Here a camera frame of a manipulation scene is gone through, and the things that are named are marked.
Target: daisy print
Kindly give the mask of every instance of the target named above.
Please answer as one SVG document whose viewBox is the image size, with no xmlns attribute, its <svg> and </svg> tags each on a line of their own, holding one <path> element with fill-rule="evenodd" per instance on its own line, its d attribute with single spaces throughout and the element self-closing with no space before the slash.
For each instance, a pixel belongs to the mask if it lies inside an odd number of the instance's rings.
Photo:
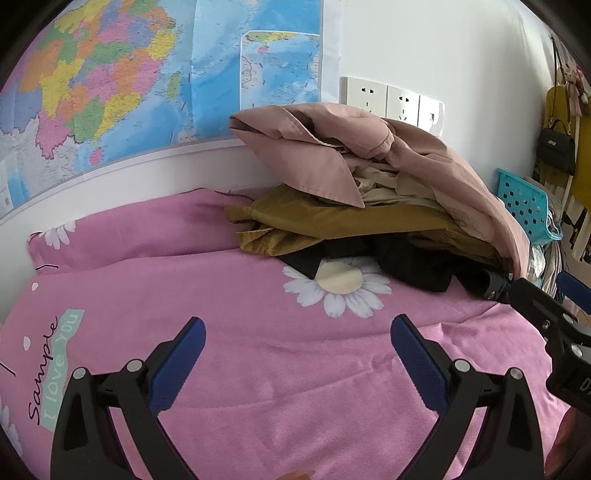
<svg viewBox="0 0 591 480">
<path fill-rule="evenodd" d="M 61 244 L 70 245 L 70 238 L 68 232 L 76 231 L 76 222 L 68 222 L 65 225 L 59 226 L 58 228 L 52 228 L 45 232 L 43 237 L 48 247 L 53 247 L 56 250 L 61 248 Z"/>
<path fill-rule="evenodd" d="M 6 433 L 8 440 L 17 451 L 19 456 L 22 456 L 22 446 L 21 443 L 18 441 L 18 433 L 17 429 L 14 426 L 14 423 L 10 423 L 10 409 L 8 405 L 2 405 L 2 397 L 0 397 L 0 423 L 2 423 L 2 429 L 4 433 Z"/>
<path fill-rule="evenodd" d="M 332 318 L 341 317 L 346 309 L 369 318 L 374 310 L 384 308 L 377 295 L 392 293 L 390 279 L 380 274 L 372 257 L 323 259 L 314 280 L 287 265 L 283 273 L 292 278 L 284 285 L 286 293 L 296 294 L 297 303 L 303 307 L 323 301 L 324 311 Z"/>
</svg>

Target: plastic basket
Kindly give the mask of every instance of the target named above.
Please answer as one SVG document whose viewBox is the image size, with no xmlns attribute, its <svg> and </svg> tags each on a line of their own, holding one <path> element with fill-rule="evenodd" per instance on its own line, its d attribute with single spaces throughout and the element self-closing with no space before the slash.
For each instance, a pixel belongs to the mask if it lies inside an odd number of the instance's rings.
<svg viewBox="0 0 591 480">
<path fill-rule="evenodd" d="M 548 230 L 548 196 L 546 192 L 508 171 L 500 168 L 498 171 L 501 176 L 496 195 L 523 227 L 530 242 L 546 245 L 552 240 L 562 240 L 563 233 L 560 226 L 558 226 L 559 234 Z"/>
</svg>

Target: black handbag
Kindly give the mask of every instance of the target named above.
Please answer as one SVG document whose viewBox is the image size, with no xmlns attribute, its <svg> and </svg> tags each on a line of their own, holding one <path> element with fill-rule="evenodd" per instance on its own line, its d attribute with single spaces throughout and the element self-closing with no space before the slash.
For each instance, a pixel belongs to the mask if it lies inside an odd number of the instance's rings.
<svg viewBox="0 0 591 480">
<path fill-rule="evenodd" d="M 554 99 L 552 101 L 552 115 L 550 116 L 550 124 L 548 128 L 544 128 L 540 137 L 538 138 L 538 147 L 536 149 L 536 157 L 538 160 L 550 167 L 554 167 L 568 175 L 574 175 L 576 169 L 576 145 L 574 138 L 570 136 L 570 100 L 569 91 L 565 89 L 566 94 L 566 109 L 568 117 L 568 125 L 560 119 L 554 120 L 554 106 L 556 104 L 556 90 L 558 89 L 558 73 L 556 61 L 560 63 L 560 71 L 564 78 L 564 67 L 562 60 L 558 54 L 556 42 L 552 38 L 552 46 L 554 49 Z M 561 123 L 566 133 L 557 132 L 556 126 Z"/>
</svg>

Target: power socket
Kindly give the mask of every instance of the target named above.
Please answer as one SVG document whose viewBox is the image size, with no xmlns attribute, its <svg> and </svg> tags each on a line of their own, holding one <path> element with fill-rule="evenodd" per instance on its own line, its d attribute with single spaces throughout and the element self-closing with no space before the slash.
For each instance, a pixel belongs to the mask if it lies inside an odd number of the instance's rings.
<svg viewBox="0 0 591 480">
<path fill-rule="evenodd" d="M 406 124 L 418 125 L 420 95 L 398 87 L 388 87 L 386 117 Z"/>
<path fill-rule="evenodd" d="M 347 105 L 385 117 L 387 94 L 388 87 L 382 83 L 347 78 Z"/>
<path fill-rule="evenodd" d="M 418 127 L 441 138 L 444 119 L 445 104 L 421 95 L 421 103 L 418 109 Z"/>
</svg>

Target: political map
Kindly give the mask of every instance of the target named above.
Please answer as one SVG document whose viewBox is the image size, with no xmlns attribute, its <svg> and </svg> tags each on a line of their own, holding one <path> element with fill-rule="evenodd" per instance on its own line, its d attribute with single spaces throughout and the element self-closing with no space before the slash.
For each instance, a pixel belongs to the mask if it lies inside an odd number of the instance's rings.
<svg viewBox="0 0 591 480">
<path fill-rule="evenodd" d="M 0 92 L 0 218 L 124 158 L 319 100 L 322 0 L 74 0 Z"/>
</svg>

